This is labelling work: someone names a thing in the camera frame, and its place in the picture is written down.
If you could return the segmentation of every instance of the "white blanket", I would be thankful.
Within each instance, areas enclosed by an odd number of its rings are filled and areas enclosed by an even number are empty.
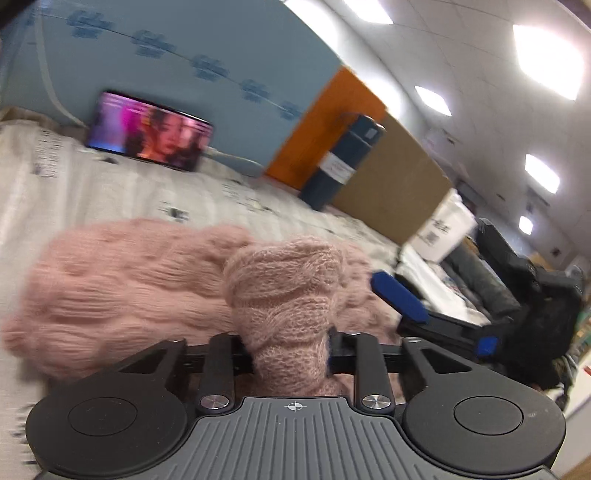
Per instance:
[[[394,263],[397,246],[391,241],[358,220],[311,210],[271,180],[248,179],[209,159],[198,173],[178,172],[83,148],[30,121],[1,128],[0,319],[15,309],[27,271],[57,232],[103,220],[164,218],[192,228],[233,223],[267,241],[296,235],[348,239],[376,270],[391,271]],[[0,349],[1,479],[29,480],[37,472],[25,463],[31,455],[19,443],[22,432],[15,432],[20,409],[43,394],[42,380],[29,378]]]

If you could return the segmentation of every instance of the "pink knit hat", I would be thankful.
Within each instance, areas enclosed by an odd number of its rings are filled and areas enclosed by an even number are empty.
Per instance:
[[[144,219],[91,225],[49,244],[2,334],[40,371],[78,378],[166,338],[198,345],[237,330],[254,358],[252,393],[340,395],[326,374],[331,325],[397,339],[370,276],[344,243],[260,245],[240,227]]]

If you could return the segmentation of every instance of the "phone screen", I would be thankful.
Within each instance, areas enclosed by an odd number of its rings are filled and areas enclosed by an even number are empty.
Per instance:
[[[204,120],[114,92],[99,97],[86,145],[193,171],[212,136]]]

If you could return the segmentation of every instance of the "dark blue bottle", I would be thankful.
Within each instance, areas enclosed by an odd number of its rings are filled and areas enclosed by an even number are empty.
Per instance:
[[[318,169],[298,195],[299,198],[314,210],[322,210],[353,176],[384,131],[384,127],[372,118],[359,115],[320,161]]]

